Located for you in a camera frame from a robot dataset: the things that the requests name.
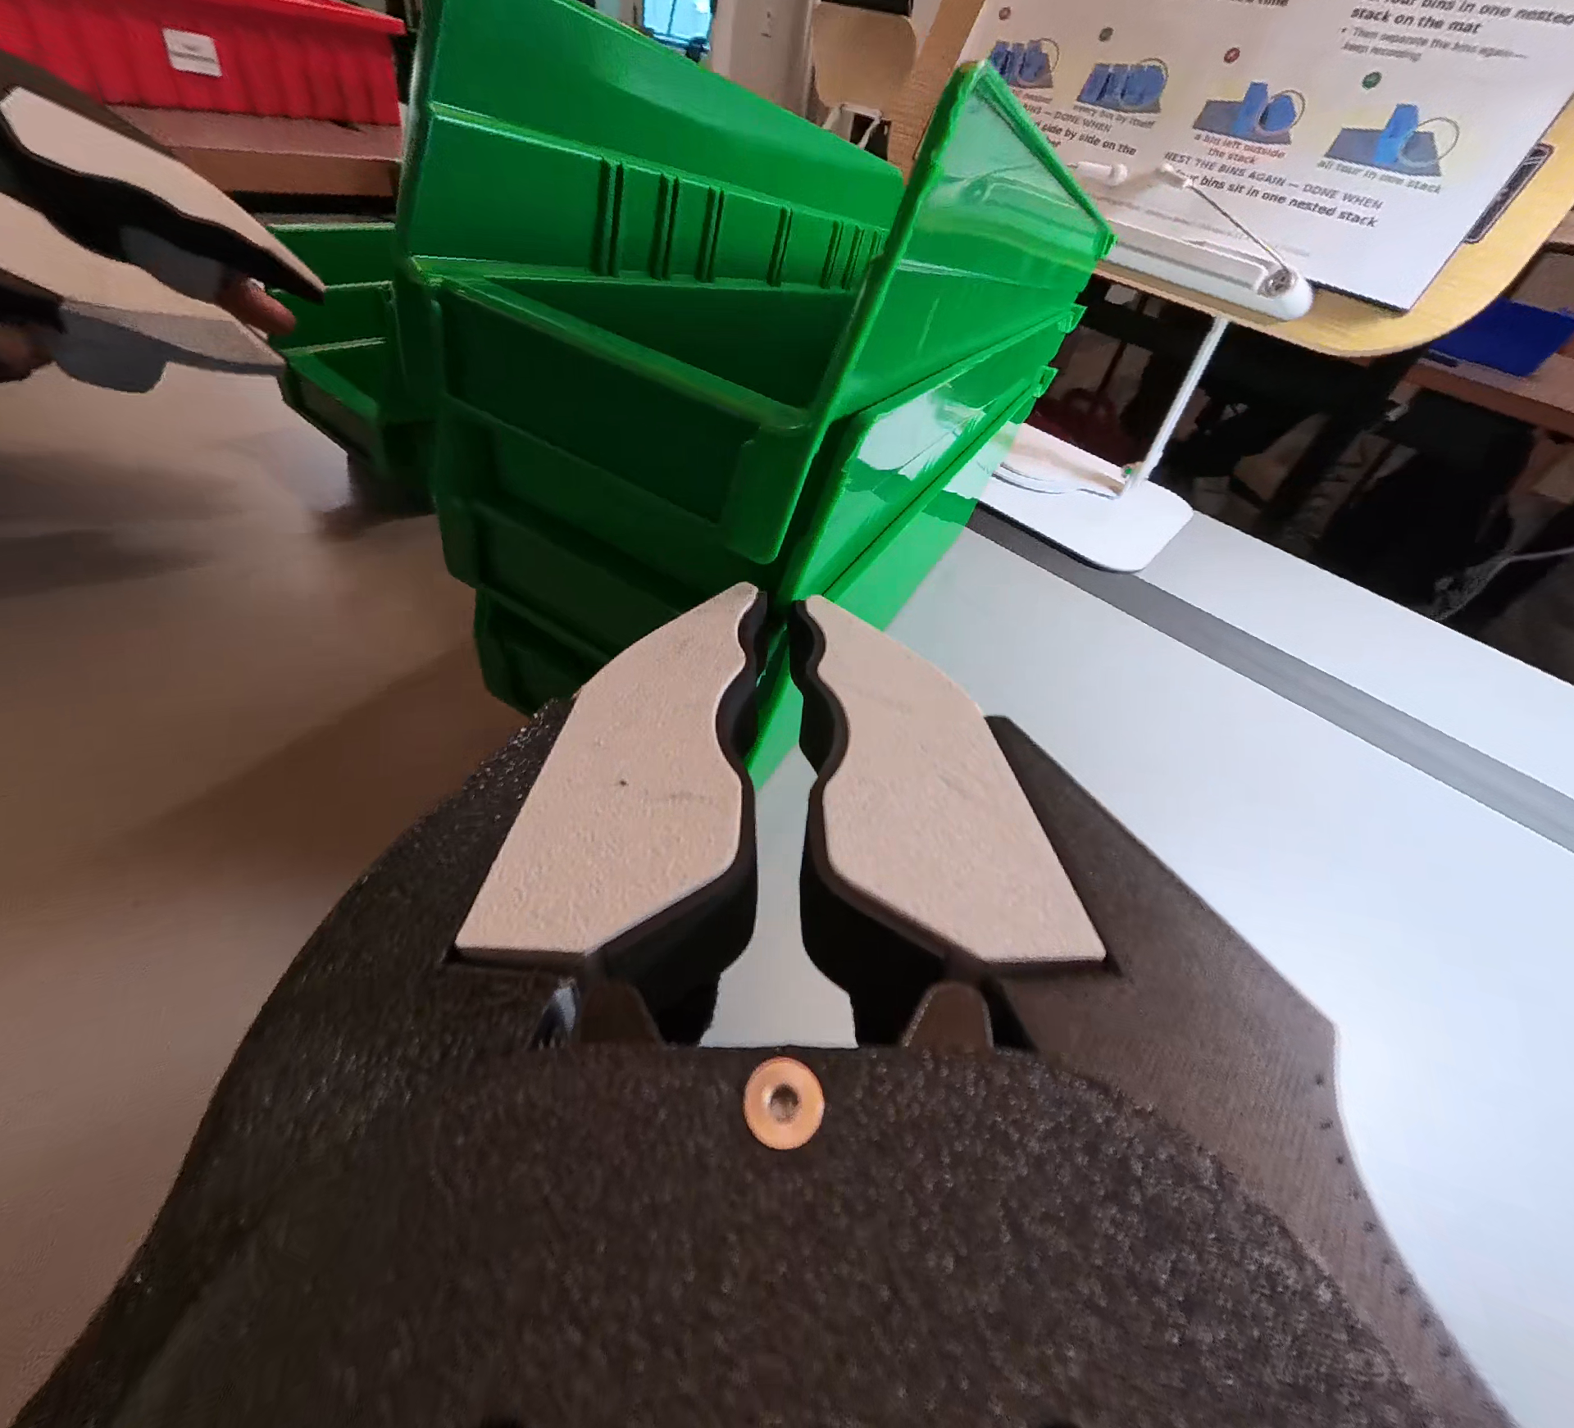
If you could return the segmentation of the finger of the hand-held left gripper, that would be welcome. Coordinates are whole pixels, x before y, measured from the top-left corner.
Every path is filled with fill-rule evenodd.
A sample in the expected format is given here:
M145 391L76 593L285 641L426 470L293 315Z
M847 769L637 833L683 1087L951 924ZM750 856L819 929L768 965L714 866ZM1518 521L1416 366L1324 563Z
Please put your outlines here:
M278 376L282 354L231 307L255 284L221 261L138 229L130 259L104 256L17 198L2 200L2 381L56 368L145 396L170 366Z
M92 116L28 86L2 101L4 149L28 198L73 224L132 233L313 303L321 277L240 205L114 114Z

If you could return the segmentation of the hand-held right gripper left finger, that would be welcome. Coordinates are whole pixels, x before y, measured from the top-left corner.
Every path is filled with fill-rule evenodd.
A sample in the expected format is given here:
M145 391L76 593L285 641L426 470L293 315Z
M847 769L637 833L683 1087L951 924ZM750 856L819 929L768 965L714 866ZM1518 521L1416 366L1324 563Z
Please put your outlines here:
M734 585L576 693L459 927L464 966L629 986L673 1045L711 1031L759 919L763 596Z

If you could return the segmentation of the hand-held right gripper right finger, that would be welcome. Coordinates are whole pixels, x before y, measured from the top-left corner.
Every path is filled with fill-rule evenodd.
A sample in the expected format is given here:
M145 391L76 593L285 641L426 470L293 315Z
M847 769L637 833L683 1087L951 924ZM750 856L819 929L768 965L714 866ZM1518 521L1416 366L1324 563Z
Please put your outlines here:
M926 998L964 986L1022 1045L1013 981L1109 968L1104 945L969 692L828 598L796 605L791 675L814 769L800 927L857 1045L900 1045Z

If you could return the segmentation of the white desk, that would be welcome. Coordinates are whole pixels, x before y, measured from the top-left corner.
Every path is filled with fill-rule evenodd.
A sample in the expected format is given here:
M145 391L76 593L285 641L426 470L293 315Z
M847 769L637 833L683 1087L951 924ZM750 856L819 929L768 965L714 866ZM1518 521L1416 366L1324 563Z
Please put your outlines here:
M1571 795L1571 688L1247 534L1147 573ZM522 720L431 519L268 382L4 389L4 1425L114 1291L321 919ZM1336 1026L1446 1328L1571 1425L1571 851L972 530L895 636Z

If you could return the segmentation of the person's left hand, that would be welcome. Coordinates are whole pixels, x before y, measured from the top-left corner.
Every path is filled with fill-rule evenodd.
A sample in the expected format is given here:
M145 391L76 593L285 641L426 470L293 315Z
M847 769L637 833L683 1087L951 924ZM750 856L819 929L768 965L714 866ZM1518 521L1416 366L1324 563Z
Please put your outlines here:
M296 317L252 277L229 279L216 305L265 340L288 336L296 328Z

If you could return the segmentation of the red plastic tote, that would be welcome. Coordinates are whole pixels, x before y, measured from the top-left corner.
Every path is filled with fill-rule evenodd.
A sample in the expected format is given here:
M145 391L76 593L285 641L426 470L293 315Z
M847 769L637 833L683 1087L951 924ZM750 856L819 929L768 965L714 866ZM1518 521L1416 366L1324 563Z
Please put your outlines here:
M336 0L2 0L2 50L106 106L397 126L400 22Z

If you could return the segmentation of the instruction sign on stand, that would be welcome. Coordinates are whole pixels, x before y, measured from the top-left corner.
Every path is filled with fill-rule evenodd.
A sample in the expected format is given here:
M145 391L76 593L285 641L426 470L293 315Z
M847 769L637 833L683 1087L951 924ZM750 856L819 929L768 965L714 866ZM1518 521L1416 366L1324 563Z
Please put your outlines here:
M893 119L892 157L905 169L911 167L953 68L972 63L958 57L981 2L941 0L938 6ZM1097 208L1084 183L1104 170L1066 167ZM1569 215L1571 101L1471 229L1464 248L1408 312L1318 289L1286 269L1270 272L1267 248L1249 257L1209 256L1170 239L1161 239L1157 249L1143 249L1133 241L1119 241L1112 229L1115 243L1094 271L1096 277L1208 317L1196 343L1181 336L1188 368L1178 396L1168 404L1152 443L1130 465L1023 430L981 504L1097 570L1140 573L1191 521L1191 507L1163 488L1155 473L1203 379L1209 371L1224 376L1226 364L1217 353L1229 335L1267 336L1277 356L1291 359L1352 361L1360 368L1365 391L1351 396L1351 402L1365 412L1380 410L1400 377L1392 358L1430 348L1485 312Z

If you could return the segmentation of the grey tape strip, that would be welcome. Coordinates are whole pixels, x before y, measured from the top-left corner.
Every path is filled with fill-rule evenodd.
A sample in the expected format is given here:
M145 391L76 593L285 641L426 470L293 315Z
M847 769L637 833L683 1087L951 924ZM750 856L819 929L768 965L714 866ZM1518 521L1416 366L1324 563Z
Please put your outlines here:
M971 530L1467 800L1564 851L1573 850L1568 792L1191 605L1143 575L1096 570L994 509L974 512Z

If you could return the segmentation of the blue plastic bin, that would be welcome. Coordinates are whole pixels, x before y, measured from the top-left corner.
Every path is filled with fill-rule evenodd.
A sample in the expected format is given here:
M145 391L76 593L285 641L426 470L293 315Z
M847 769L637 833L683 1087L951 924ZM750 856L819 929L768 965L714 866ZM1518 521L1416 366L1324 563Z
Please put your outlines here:
M1559 354L1571 338L1571 310L1543 310L1497 299L1485 312L1438 340L1428 354L1527 379Z

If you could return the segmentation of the beige board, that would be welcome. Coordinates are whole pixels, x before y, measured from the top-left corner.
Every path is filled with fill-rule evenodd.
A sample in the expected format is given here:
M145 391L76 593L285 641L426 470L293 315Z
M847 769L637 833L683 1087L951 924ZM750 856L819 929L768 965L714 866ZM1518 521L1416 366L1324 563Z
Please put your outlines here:
M813 9L809 45L819 103L880 118L895 109L920 55L910 17L829 0Z

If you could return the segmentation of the instruction sheet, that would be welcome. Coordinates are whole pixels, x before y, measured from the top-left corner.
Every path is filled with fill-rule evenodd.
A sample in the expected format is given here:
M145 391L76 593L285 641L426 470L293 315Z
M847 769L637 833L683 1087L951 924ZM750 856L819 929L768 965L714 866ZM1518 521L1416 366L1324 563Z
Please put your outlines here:
M1119 241L1408 312L1564 113L1571 44L1573 0L982 0L958 60L1104 170Z

